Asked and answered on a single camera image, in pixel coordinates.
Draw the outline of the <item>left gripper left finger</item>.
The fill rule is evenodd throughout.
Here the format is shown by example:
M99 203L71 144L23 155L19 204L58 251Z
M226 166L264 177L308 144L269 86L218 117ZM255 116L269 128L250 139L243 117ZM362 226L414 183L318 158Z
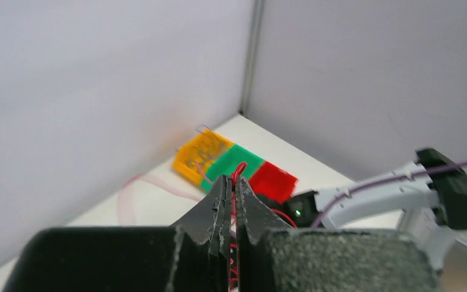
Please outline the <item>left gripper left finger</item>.
M169 226L49 228L25 245L5 291L229 291L232 180Z

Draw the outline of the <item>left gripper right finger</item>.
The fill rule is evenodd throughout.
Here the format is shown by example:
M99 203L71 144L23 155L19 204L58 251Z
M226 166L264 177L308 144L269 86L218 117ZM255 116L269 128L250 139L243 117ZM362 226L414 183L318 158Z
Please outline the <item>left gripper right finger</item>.
M296 229L235 184L240 291L441 291L412 237L386 229Z

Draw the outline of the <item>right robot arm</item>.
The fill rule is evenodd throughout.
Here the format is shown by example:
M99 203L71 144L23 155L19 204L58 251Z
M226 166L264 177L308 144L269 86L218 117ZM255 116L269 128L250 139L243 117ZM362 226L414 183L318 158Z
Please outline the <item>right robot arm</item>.
M453 162L434 148L382 175L332 189L308 190L281 203L258 198L298 228L342 226L400 210L397 229L411 235L434 270L442 271L459 231L467 231L467 161Z

